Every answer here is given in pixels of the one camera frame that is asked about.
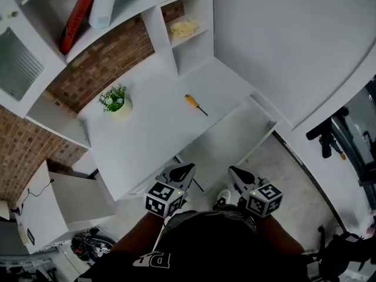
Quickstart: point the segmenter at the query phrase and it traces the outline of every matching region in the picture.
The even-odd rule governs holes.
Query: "flower pot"
[[[124,105],[115,112],[112,112],[111,115],[116,121],[121,121],[126,119],[132,111],[132,104],[129,100],[124,99]]]

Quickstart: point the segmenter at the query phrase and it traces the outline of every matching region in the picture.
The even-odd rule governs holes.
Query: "black t-shirt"
[[[144,256],[111,252],[81,275],[82,281],[179,281],[201,277],[308,281],[306,264],[311,258],[279,256],[237,217],[220,211],[198,213],[184,220],[176,218],[163,231],[155,251]]]

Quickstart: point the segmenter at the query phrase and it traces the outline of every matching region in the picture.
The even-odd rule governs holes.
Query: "person's arm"
[[[299,255],[304,253],[303,247],[293,239],[272,216],[261,218],[254,216],[257,234],[270,243],[271,247],[281,255]]]
[[[112,247],[111,251],[126,251],[134,256],[150,253],[158,239],[163,222],[163,218],[148,212]]]

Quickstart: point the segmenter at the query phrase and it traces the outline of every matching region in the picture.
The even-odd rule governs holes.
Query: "red binder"
[[[93,0],[77,0],[72,13],[69,16],[68,22],[64,28],[60,41],[60,52],[66,54],[70,51],[73,41],[77,36],[77,31],[88,12]]]

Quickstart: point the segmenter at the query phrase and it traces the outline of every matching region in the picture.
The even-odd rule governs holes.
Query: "cabinet knob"
[[[18,16],[18,12],[10,12],[8,14],[8,19],[16,18]]]

